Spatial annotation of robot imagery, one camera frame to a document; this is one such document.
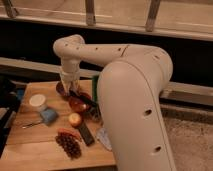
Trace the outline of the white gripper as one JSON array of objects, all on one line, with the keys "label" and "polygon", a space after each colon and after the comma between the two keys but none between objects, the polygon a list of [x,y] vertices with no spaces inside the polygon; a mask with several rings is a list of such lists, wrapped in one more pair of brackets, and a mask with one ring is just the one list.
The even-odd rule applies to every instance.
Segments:
[{"label": "white gripper", "polygon": [[66,94],[69,94],[68,84],[71,82],[71,90],[75,93],[80,91],[78,79],[80,78],[80,68],[77,66],[60,67],[61,83]]}]

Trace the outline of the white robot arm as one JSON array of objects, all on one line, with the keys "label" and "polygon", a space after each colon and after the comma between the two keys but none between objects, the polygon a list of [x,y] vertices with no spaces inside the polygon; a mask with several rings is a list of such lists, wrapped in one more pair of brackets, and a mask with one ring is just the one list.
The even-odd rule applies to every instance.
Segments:
[{"label": "white robot arm", "polygon": [[87,44],[80,35],[56,40],[64,89],[78,89],[79,63],[103,68],[98,104],[118,171],[176,171],[159,95],[173,72],[168,53],[156,46]]}]

